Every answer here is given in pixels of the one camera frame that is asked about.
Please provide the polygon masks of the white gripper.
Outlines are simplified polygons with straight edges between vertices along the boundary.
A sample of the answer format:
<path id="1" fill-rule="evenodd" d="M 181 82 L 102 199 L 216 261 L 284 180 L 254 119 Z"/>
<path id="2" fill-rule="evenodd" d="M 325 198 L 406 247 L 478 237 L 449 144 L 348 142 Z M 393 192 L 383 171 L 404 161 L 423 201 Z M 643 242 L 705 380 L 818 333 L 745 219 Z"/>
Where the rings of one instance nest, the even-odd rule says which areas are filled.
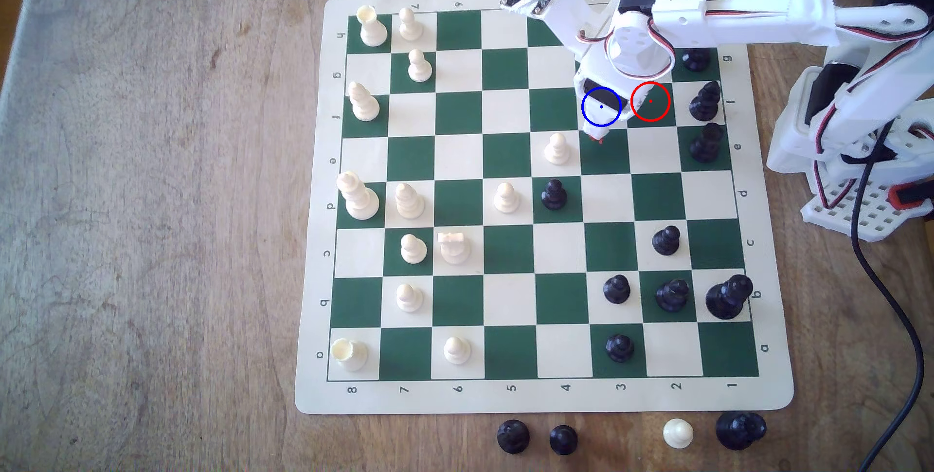
<path id="1" fill-rule="evenodd" d="M 579 62 L 577 94 L 603 86 L 630 94 L 631 110 L 639 110 L 656 85 L 641 83 L 669 72 L 673 52 L 650 35 L 646 15 L 619 13 L 619 2 L 609 0 L 599 11 L 587 0 L 554 0 L 544 9 L 543 22 Z M 611 129 L 611 108 L 588 93 L 581 112 L 581 131 L 601 144 Z"/>

